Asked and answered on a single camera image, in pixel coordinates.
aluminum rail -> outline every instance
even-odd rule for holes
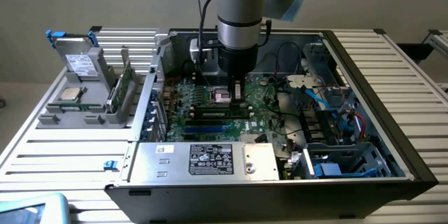
[[[334,30],[360,71],[440,185],[412,201],[395,201],[363,220],[300,221],[300,224],[447,223],[448,220],[448,105],[444,93],[388,36],[374,30]],[[98,33],[108,63],[120,65],[122,45],[131,48],[132,65],[151,64],[156,53],[155,29],[103,28]],[[72,223],[130,224],[130,219],[103,192],[118,172],[103,171],[103,162],[124,158],[132,129],[36,130],[36,115],[64,81],[59,76],[35,111],[0,156],[0,201],[60,191],[68,198]]]
[[[442,55],[448,57],[448,30],[430,30],[423,43],[430,44]]]

warning label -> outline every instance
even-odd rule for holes
[[[66,55],[68,63],[79,76],[98,76],[91,57],[88,55]]]
[[[190,146],[191,175],[234,174],[231,144],[192,144]]]

computer processor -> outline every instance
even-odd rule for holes
[[[83,91],[80,87],[66,88],[62,93],[62,96],[59,97],[59,100],[64,102],[76,102],[76,100],[82,96],[82,93]]]

blue latch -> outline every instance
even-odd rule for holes
[[[118,170],[119,161],[108,160],[104,162],[104,170]]]
[[[99,40],[96,39],[96,35],[95,35],[95,32],[94,31],[90,31],[90,38],[92,40],[92,43],[94,43],[94,47],[100,47],[99,46]]]
[[[55,42],[54,42],[54,40],[51,39],[51,30],[47,30],[47,31],[46,31],[46,35],[47,35],[47,39],[48,39],[48,41],[50,41],[51,47],[52,47],[52,48],[56,48],[56,46],[55,46]]]
[[[66,35],[67,35],[67,32],[64,32],[64,31],[56,31],[56,32],[54,32],[54,34],[51,36],[54,38],[63,38],[63,37],[66,37]]]
[[[55,45],[55,42],[54,42],[52,38],[66,37],[67,32],[64,32],[64,31],[56,31],[56,32],[51,33],[51,30],[47,30],[46,31],[46,35],[47,35],[47,39],[50,41],[51,47],[56,48],[56,45]]]

teal object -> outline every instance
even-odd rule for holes
[[[292,5],[290,6],[288,10],[286,11],[282,20],[284,21],[294,21],[296,14],[300,10],[302,4],[304,0],[295,0]]]
[[[67,198],[54,193],[0,203],[0,223],[10,224],[70,224]]]

